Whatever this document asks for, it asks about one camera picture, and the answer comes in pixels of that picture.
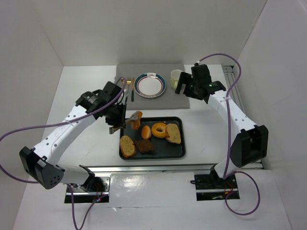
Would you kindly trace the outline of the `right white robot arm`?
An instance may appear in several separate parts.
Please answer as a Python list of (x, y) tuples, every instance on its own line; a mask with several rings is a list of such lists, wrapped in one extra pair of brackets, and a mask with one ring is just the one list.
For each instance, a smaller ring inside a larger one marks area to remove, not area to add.
[(205, 101), (227, 123), (227, 155), (211, 169), (210, 175), (215, 180), (225, 179), (267, 156), (267, 127), (249, 119), (229, 97), (226, 87), (220, 81), (212, 81), (207, 65), (195, 65), (191, 73), (181, 72), (175, 92)]

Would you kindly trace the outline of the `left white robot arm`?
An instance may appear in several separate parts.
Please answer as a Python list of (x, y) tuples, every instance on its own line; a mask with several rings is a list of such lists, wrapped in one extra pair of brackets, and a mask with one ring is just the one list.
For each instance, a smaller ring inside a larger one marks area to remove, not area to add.
[(83, 93), (63, 121), (64, 125), (54, 129), (31, 149), (21, 149), (19, 155), (24, 170), (45, 189), (58, 184), (75, 184), (89, 191), (101, 183), (86, 166), (62, 167), (58, 162), (71, 143), (97, 119), (104, 117), (112, 127), (125, 126), (125, 92), (124, 86), (109, 81), (101, 90)]

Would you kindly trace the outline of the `brown oblong bread roll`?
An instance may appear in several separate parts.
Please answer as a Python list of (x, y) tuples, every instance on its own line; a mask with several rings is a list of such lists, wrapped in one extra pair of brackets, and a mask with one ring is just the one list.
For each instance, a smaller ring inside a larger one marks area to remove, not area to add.
[(138, 116), (138, 117), (137, 117), (137, 120), (135, 120), (135, 121), (133, 121), (133, 122), (131, 123), (131, 128), (132, 128), (133, 130), (138, 130), (139, 127), (141, 126), (142, 112), (141, 112), (141, 111), (137, 111), (136, 114), (137, 114), (137, 116)]

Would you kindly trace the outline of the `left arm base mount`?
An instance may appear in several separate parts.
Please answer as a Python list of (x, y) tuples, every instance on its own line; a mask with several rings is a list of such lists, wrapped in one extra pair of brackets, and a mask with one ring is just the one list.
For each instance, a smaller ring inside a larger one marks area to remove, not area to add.
[(91, 188), (76, 184), (71, 184), (75, 204), (90, 204), (92, 202), (108, 203), (111, 175), (103, 174), (98, 179), (95, 179), (94, 185)]

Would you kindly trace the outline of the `orange round bun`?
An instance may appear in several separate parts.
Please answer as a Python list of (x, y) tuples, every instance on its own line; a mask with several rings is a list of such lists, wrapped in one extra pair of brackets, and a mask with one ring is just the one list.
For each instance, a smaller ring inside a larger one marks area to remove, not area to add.
[(152, 136), (152, 131), (149, 126), (144, 126), (141, 131), (141, 136), (143, 139), (150, 139)]

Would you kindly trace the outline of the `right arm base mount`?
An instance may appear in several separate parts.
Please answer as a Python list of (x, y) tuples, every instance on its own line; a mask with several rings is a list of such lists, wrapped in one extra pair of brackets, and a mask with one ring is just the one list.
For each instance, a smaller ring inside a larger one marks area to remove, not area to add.
[(230, 176), (226, 180), (212, 182), (208, 174), (196, 174), (194, 180), (197, 201), (215, 201), (228, 199), (240, 199), (236, 177)]

